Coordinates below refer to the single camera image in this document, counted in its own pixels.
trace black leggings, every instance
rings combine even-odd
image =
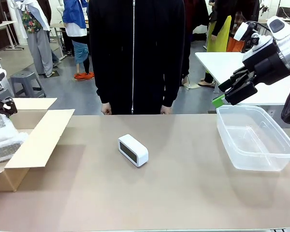
[[[81,43],[81,44],[87,44],[87,36],[82,36],[82,37],[71,37],[71,39],[75,42]],[[89,61],[89,56],[85,61],[83,62],[85,72],[89,74],[89,66],[90,66],[90,61]]]

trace white shirt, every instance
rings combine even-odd
[[[83,14],[84,18],[86,15],[87,8],[83,8]],[[80,28],[76,23],[67,23],[66,26],[66,32],[69,37],[82,37],[87,35],[87,29],[86,28]]]

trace plastic container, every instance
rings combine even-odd
[[[224,105],[217,109],[217,117],[235,168],[279,172],[290,162],[290,138],[262,108]]]

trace digital clock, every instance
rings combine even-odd
[[[148,161],[147,148],[129,134],[118,139],[118,149],[136,167]]]

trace plastic wrapped package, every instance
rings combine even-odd
[[[12,139],[0,142],[0,162],[10,160],[27,138],[27,133],[19,133]]]
[[[3,114],[0,114],[0,142],[12,139],[18,135],[11,120]]]

